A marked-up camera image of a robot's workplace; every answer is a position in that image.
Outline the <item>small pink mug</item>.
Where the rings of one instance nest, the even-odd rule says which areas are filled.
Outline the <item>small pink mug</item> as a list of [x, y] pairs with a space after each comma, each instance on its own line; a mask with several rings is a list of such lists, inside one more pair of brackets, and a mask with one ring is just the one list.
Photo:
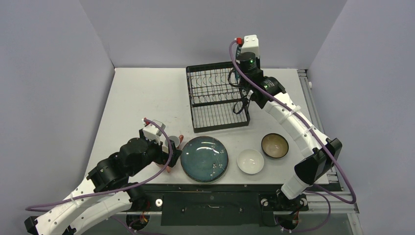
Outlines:
[[164, 142], [164, 147], [162, 148], [164, 153], [169, 153], [169, 144], [172, 145], [173, 150], [178, 150], [181, 151], [180, 149], [180, 144], [182, 143], [183, 140], [183, 135], [178, 136], [169, 136], [169, 139], [165, 140]]

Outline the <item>black wire dish rack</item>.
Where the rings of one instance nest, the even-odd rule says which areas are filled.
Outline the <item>black wire dish rack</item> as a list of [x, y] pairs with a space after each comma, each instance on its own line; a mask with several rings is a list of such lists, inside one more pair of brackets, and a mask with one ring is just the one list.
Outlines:
[[185, 69], [191, 120], [195, 133], [244, 127], [250, 123], [245, 91], [236, 87], [232, 62]]

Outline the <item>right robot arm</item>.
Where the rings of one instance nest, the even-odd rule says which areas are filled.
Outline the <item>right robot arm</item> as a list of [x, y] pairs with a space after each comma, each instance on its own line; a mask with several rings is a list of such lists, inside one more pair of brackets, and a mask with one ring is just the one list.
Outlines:
[[304, 156], [304, 160], [295, 165], [294, 176], [276, 195], [277, 205], [288, 209], [299, 195], [334, 166], [333, 161], [338, 159], [343, 145], [318, 130], [276, 78], [264, 75], [253, 52], [239, 54], [235, 63], [241, 77], [240, 85], [252, 94], [251, 100], [279, 122]]

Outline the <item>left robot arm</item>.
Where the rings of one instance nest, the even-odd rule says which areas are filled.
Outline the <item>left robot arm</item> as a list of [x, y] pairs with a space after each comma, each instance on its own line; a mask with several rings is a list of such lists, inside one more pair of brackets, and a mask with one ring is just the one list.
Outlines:
[[143, 131], [130, 139], [118, 152], [98, 162], [81, 184], [57, 205], [41, 216], [24, 221], [32, 235], [80, 235], [89, 228], [122, 211], [139, 211], [147, 203], [141, 186], [133, 187], [129, 178], [152, 162], [173, 167], [181, 150], [163, 152], [162, 142], [150, 140]]

